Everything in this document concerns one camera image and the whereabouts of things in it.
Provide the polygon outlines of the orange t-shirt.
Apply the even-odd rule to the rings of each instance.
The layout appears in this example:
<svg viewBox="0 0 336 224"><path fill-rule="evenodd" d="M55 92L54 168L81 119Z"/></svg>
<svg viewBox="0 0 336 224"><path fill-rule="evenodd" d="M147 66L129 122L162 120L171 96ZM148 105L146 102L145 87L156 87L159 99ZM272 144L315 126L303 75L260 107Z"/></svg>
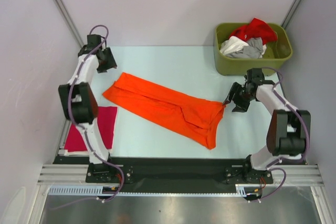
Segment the orange t-shirt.
<svg viewBox="0 0 336 224"><path fill-rule="evenodd" d="M225 105L122 73L103 97L152 123L212 150Z"/></svg>

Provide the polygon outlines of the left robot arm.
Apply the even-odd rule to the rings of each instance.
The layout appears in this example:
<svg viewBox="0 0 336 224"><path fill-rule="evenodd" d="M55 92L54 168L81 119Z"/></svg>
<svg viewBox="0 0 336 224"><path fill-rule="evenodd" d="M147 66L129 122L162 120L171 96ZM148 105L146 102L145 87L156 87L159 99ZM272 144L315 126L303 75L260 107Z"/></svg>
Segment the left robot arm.
<svg viewBox="0 0 336 224"><path fill-rule="evenodd" d="M91 89L95 73L117 67L106 37L90 33L78 52L78 64L70 80L58 87L65 118L72 125L66 144L67 152L87 152L88 183L109 183L117 173L107 162L112 149L117 107L98 106Z"/></svg>

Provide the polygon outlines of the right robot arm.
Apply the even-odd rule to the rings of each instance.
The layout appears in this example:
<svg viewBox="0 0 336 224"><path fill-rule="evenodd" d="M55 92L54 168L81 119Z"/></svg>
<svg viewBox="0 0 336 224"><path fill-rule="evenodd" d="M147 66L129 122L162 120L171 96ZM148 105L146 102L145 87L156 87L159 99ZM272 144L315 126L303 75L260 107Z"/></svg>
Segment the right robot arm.
<svg viewBox="0 0 336 224"><path fill-rule="evenodd" d="M233 83L224 105L234 103L233 112L247 112L251 101L264 105L271 115L266 145L248 155L238 168L226 171L226 181L256 184L270 174L273 166L282 162L301 164L310 147L311 114L299 110L277 92L278 82L267 80L263 68L251 68L244 84Z"/></svg>

